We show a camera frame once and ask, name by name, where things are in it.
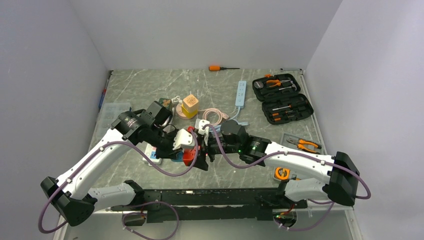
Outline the red cube adapter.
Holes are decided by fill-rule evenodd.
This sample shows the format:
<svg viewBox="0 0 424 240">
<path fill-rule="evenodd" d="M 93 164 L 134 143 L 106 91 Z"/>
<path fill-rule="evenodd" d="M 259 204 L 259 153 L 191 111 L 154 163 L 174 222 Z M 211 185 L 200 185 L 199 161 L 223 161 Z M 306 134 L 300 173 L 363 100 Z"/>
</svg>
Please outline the red cube adapter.
<svg viewBox="0 0 424 240">
<path fill-rule="evenodd" d="M 184 164 L 187 167 L 189 167 L 192 164 L 192 162 L 195 159 L 195 157 L 197 156 L 197 151 L 199 149 L 199 146 L 198 146 L 198 137 L 196 135 L 196 129 L 195 129 L 195 127 L 194 126 L 189 126 L 187 128 L 187 131 L 188 132 L 191 132 L 191 133 L 194 133 L 194 139 L 195 139 L 193 149 L 184 149 L 184 152 L 183 152 L 183 155 L 182 155 L 182 160 L 183 160 Z"/>
</svg>

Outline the pink round plug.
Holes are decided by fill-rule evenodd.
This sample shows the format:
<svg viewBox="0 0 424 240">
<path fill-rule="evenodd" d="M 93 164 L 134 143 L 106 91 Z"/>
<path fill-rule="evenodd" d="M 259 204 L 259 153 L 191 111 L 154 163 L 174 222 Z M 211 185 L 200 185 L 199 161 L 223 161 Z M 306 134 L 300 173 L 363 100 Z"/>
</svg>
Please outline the pink round plug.
<svg viewBox="0 0 424 240">
<path fill-rule="evenodd" d="M 182 104 L 178 103 L 175 107 L 175 113 L 182 120 L 187 120 L 187 116 L 183 113 Z"/>
</svg>

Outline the yellow plug adapter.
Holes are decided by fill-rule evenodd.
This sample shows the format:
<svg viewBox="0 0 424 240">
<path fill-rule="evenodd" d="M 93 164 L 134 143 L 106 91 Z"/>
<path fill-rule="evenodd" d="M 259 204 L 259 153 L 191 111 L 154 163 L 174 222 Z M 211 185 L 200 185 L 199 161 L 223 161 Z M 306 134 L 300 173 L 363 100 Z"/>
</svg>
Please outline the yellow plug adapter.
<svg viewBox="0 0 424 240">
<path fill-rule="evenodd" d="M 182 112 L 182 115 L 187 119 L 192 119 L 198 114 L 197 109 L 189 111 L 186 108 L 184 108 L 184 106 L 181 106 L 181 112 Z"/>
</svg>

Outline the green cube plug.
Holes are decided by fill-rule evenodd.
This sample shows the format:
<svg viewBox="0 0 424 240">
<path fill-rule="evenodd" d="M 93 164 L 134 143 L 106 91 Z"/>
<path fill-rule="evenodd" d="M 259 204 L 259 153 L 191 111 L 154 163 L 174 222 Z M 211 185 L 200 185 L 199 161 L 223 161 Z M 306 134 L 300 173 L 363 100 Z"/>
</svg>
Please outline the green cube plug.
<svg viewBox="0 0 424 240">
<path fill-rule="evenodd" d="M 163 107 L 165 107 L 166 109 L 168 109 L 168 110 L 172 110 L 173 109 L 173 107 L 174 107 L 174 103 L 173 103 L 173 101 L 171 100 L 171 99 L 169 99 L 169 98 L 163 98 L 163 97 L 161 97 L 159 100 L 158 100 L 158 102 L 163 106 Z"/>
</svg>

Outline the blue power strip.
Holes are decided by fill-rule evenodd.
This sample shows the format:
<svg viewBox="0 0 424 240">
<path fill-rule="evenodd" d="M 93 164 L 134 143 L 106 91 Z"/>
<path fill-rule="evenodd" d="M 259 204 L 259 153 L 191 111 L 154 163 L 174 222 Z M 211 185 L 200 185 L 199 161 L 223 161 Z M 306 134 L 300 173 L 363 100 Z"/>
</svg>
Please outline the blue power strip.
<svg viewBox="0 0 424 240">
<path fill-rule="evenodd" d="M 243 109 L 245 106 L 246 89 L 247 89 L 247 82 L 245 80 L 240 80 L 237 84 L 236 97 L 235 97 L 235 106 L 240 109 Z"/>
</svg>

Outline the wooden cube plug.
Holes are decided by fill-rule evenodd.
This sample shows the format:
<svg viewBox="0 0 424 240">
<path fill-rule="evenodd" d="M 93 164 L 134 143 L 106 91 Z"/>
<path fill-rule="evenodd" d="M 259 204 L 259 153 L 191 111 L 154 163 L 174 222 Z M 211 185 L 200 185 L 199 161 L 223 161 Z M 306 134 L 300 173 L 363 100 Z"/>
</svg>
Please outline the wooden cube plug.
<svg viewBox="0 0 424 240">
<path fill-rule="evenodd" d="M 199 109 L 199 100 L 190 94 L 182 100 L 182 107 L 188 113 L 196 112 Z"/>
</svg>

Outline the white power strip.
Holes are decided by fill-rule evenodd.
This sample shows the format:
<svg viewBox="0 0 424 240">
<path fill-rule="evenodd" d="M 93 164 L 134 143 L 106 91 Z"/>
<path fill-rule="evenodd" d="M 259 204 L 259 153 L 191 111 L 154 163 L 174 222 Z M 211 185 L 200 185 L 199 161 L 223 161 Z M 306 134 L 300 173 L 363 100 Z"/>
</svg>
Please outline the white power strip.
<svg viewBox="0 0 424 240">
<path fill-rule="evenodd" d="M 155 164 L 155 165 L 161 165 L 162 159 L 157 158 L 157 148 L 150 145 L 149 143 L 146 145 L 144 149 L 144 154 Z"/>
</svg>

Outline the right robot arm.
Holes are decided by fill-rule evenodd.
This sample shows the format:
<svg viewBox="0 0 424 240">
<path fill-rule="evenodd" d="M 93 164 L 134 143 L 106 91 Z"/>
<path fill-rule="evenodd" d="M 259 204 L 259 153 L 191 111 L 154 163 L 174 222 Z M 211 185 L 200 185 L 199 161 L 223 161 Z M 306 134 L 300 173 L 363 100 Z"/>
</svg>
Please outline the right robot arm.
<svg viewBox="0 0 424 240">
<path fill-rule="evenodd" d="M 238 154 L 243 165 L 228 160 L 231 166 L 238 169 L 262 166 L 295 172 L 297 176 L 283 180 L 275 194 L 276 203 L 282 208 L 307 199 L 328 199 L 352 207 L 360 199 L 358 185 L 364 181 L 350 156 L 344 152 L 324 155 L 296 150 L 267 138 L 250 135 L 235 120 L 224 122 L 220 132 L 204 119 L 197 120 L 195 127 L 205 140 L 200 149 L 211 161 L 217 154 L 225 159 L 229 154 Z"/>
</svg>

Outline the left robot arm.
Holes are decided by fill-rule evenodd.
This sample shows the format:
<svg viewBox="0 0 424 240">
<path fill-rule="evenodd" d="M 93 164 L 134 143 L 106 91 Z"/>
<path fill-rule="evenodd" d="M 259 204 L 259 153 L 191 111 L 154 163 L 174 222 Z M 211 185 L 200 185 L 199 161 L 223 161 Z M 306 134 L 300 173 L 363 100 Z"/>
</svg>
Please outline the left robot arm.
<svg viewBox="0 0 424 240">
<path fill-rule="evenodd" d="M 40 187 L 48 198 L 38 218 L 39 230 L 48 206 L 53 206 L 72 227 L 85 222 L 94 212 L 115 206 L 139 209 L 145 202 L 145 191 L 133 180 L 110 187 L 94 188 L 97 179 L 121 156 L 137 144 L 146 142 L 156 147 L 162 158 L 175 157 L 177 130 L 164 128 L 173 112 L 157 102 L 148 109 L 121 113 L 102 139 L 79 162 L 58 177 L 47 176 Z"/>
</svg>

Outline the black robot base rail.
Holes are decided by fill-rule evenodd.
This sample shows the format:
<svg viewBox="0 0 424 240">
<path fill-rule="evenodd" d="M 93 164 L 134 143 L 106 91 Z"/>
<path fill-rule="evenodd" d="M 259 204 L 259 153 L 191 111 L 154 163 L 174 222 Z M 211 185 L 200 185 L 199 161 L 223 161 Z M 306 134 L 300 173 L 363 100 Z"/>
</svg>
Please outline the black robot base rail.
<svg viewBox="0 0 424 240">
<path fill-rule="evenodd" d="M 140 211 L 148 223 L 164 221 L 256 219 L 271 221 L 280 211 L 305 209 L 305 200 L 292 203 L 275 187 L 211 189 L 146 189 L 144 198 L 111 207 L 114 212 Z"/>
</svg>

